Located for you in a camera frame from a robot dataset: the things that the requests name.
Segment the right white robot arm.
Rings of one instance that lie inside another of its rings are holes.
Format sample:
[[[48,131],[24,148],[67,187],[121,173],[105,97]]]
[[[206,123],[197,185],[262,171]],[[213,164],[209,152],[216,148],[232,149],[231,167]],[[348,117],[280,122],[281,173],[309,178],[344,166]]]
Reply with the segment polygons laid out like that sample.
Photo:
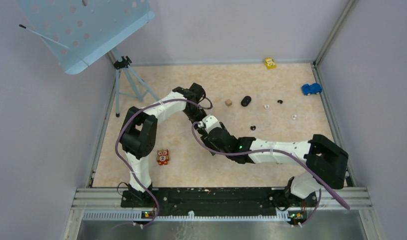
[[[304,141],[268,141],[256,137],[235,137],[213,115],[192,124],[195,139],[212,155],[221,155],[238,164],[297,165],[304,173],[293,176],[285,187],[285,195],[305,199],[311,193],[327,190],[345,208],[336,194],[345,186],[349,155],[322,134]]]

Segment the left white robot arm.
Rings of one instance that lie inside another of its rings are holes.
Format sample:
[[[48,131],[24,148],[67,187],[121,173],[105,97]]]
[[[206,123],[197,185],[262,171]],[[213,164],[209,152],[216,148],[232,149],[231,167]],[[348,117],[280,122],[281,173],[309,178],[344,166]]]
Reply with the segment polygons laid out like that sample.
[[[173,114],[183,112],[192,122],[206,117],[206,107],[199,107],[206,98],[203,87],[193,83],[189,88],[176,87],[166,97],[155,103],[128,109],[116,146],[121,146],[125,157],[121,160],[130,171],[128,190],[142,200],[149,195],[152,180],[149,174],[149,154],[156,144],[158,125]]]

